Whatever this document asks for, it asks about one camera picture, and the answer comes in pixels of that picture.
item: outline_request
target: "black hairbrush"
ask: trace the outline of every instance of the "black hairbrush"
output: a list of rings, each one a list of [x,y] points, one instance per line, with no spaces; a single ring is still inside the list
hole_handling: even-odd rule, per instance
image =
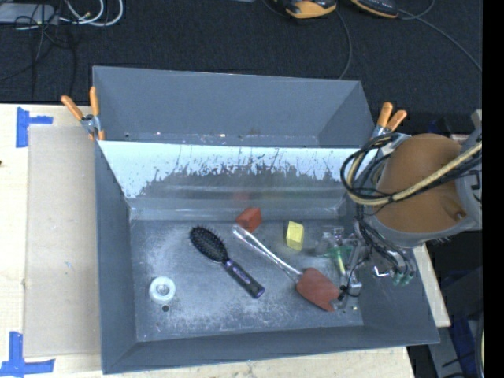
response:
[[[208,259],[221,263],[226,272],[235,279],[254,298],[259,298],[265,292],[255,279],[243,268],[229,258],[228,251],[222,239],[204,227],[194,227],[189,234],[191,242]]]

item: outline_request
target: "red object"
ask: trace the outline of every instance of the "red object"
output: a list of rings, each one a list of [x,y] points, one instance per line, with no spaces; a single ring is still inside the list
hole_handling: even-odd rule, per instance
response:
[[[236,218],[236,223],[248,232],[254,232],[261,222],[261,209],[258,207],[248,207]]]

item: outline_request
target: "yellow cube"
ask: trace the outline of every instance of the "yellow cube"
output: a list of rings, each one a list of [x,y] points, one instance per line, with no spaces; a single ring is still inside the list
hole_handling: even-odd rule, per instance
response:
[[[305,229],[302,224],[295,223],[294,221],[289,221],[289,225],[287,227],[287,235],[285,236],[287,246],[295,250],[301,250],[304,238]]]

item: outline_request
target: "wire bundle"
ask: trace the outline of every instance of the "wire bundle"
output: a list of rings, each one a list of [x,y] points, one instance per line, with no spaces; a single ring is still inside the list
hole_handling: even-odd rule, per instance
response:
[[[348,190],[348,195],[352,198],[354,202],[366,206],[385,206],[392,202],[400,202],[414,195],[419,195],[425,192],[427,189],[442,185],[451,180],[457,178],[462,178],[468,175],[474,166],[481,163],[481,150],[482,141],[479,138],[476,144],[468,148],[463,153],[459,154],[454,160],[450,161],[448,164],[444,165],[433,174],[424,178],[423,180],[415,183],[413,186],[408,187],[402,191],[396,193],[383,193],[379,192],[374,188],[366,187],[365,183],[368,181],[369,176],[372,174],[373,170],[376,170],[378,163],[387,159],[390,155],[384,155],[377,159],[377,155],[369,164],[367,171],[357,178],[358,170],[365,157],[372,150],[379,150],[386,146],[388,143],[393,143],[400,134],[389,133],[386,135],[380,135],[368,143],[366,143],[360,150],[356,151],[350,155],[344,162],[340,170],[340,178],[343,186]],[[347,167],[351,164],[351,167],[347,174]],[[363,191],[368,191],[372,194],[362,193]]]

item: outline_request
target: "brush handle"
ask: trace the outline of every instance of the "brush handle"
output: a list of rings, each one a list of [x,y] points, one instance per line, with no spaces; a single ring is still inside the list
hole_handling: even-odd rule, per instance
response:
[[[222,264],[226,272],[235,279],[252,297],[259,298],[265,292],[265,288],[261,286],[242,266],[228,259]]]

